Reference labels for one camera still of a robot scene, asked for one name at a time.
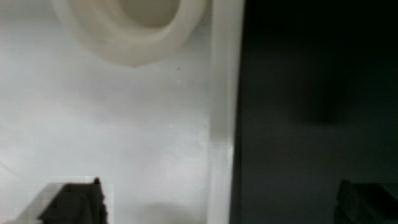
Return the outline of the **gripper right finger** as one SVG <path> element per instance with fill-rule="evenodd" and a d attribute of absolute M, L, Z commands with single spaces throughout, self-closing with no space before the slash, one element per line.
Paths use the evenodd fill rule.
<path fill-rule="evenodd" d="M 398 183 L 342 181 L 337 224 L 398 224 Z"/>

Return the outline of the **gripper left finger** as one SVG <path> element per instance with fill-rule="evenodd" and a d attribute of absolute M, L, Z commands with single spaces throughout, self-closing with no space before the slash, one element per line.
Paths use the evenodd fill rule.
<path fill-rule="evenodd" d="M 43 224 L 109 224 L 100 179 L 63 186 L 38 219 Z"/>

